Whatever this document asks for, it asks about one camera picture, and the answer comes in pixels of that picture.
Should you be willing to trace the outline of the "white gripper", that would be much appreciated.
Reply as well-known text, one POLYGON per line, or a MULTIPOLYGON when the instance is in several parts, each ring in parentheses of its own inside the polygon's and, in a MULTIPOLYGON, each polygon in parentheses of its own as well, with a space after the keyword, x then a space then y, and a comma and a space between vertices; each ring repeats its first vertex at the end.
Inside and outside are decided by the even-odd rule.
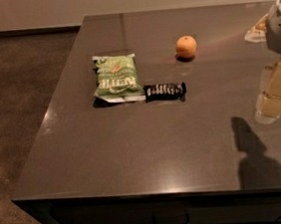
MULTIPOLYGON (((281 0, 276 0, 269 9, 266 23, 268 50, 281 55, 281 0)), ((271 124, 281 116, 281 58, 275 65, 265 66, 255 107, 255 120, 271 124)))

